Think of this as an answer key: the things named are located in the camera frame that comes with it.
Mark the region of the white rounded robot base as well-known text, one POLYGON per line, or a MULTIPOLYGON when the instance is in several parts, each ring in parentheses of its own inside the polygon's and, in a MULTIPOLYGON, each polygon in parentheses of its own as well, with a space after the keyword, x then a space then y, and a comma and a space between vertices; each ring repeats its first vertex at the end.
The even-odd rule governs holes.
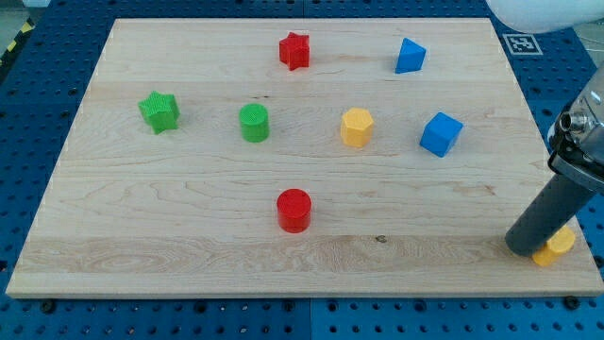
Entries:
POLYGON ((523 33, 547 33, 603 18, 603 0, 486 0, 505 26, 523 33))

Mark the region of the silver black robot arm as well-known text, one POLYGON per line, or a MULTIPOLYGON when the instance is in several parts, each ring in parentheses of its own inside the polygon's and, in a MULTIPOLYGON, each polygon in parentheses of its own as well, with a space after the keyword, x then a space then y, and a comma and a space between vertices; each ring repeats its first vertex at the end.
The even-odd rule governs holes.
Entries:
POLYGON ((548 165, 557 174, 603 193, 603 65, 551 126, 548 165))

